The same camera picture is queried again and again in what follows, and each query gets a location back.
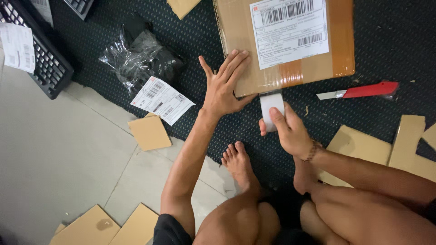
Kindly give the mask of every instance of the fingernail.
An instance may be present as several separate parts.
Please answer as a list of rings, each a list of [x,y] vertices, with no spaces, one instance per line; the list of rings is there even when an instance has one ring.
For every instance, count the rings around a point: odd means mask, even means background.
[[[276,107],[271,107],[269,109],[269,113],[275,115],[275,114],[279,113],[279,110]]]

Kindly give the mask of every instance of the hand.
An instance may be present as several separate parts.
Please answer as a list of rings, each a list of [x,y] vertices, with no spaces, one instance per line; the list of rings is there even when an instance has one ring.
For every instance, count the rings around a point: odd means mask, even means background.
[[[220,119],[226,114],[238,112],[257,96],[257,94],[249,95],[238,100],[233,95],[236,82],[251,61],[247,51],[239,53],[238,50],[233,50],[221,65],[217,75],[213,74],[202,56],[198,59],[208,79],[208,88],[202,110],[209,115]]]
[[[289,154],[305,160],[312,150],[313,141],[300,117],[287,102],[284,102],[284,105],[286,117],[276,107],[269,109],[271,120],[279,131],[280,144]],[[260,119],[259,127],[260,135],[265,136],[266,125],[263,119]]]

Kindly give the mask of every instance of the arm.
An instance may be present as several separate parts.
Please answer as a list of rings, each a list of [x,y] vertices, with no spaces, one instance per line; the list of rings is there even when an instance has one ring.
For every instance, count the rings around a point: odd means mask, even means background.
[[[300,159],[307,159],[313,143],[303,121],[285,102],[285,117],[270,109],[271,120],[277,126],[282,147]],[[266,134],[263,120],[259,121],[261,135]],[[436,183],[414,174],[362,159],[348,157],[319,148],[313,164],[361,190],[394,198],[412,209],[426,207],[436,198]]]
[[[160,197],[161,214],[172,215],[192,239],[195,237],[195,221],[191,197],[213,131],[223,115],[241,110],[256,97],[251,95],[237,100],[233,95],[237,80],[250,62],[248,52],[238,54],[234,50],[217,75],[213,75],[202,56],[199,60],[207,77],[206,97],[194,126],[171,167]]]

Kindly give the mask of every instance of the person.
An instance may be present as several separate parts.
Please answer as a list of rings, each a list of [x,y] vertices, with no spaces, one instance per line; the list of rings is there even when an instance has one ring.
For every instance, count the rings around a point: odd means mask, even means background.
[[[256,96],[237,100],[233,95],[250,59],[247,51],[234,50],[214,75],[199,57],[207,78],[206,97],[162,191],[153,244],[315,244],[315,240],[322,244],[433,244],[436,226],[429,219],[436,221],[436,202],[432,201],[436,183],[323,149],[310,139],[288,103],[284,104],[285,116],[277,108],[271,108],[270,115],[282,147],[294,156],[294,187],[310,197],[262,201],[248,154],[237,141],[229,144],[221,161],[241,192],[214,209],[195,234],[191,196],[213,131],[223,115],[241,110]],[[259,127],[261,135],[266,135],[262,119]],[[318,183],[315,167],[355,189]],[[297,215],[286,215],[283,210],[293,203],[297,203]],[[280,240],[284,216],[299,219],[299,226],[311,237],[293,239],[284,235]]]

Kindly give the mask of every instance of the red utility knife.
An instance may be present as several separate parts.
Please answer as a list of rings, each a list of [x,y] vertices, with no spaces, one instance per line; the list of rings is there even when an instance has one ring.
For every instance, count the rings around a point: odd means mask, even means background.
[[[388,95],[395,92],[398,88],[398,82],[383,81],[374,85],[349,88],[347,90],[339,90],[334,92],[317,94],[320,100],[333,98],[355,98],[373,95]]]

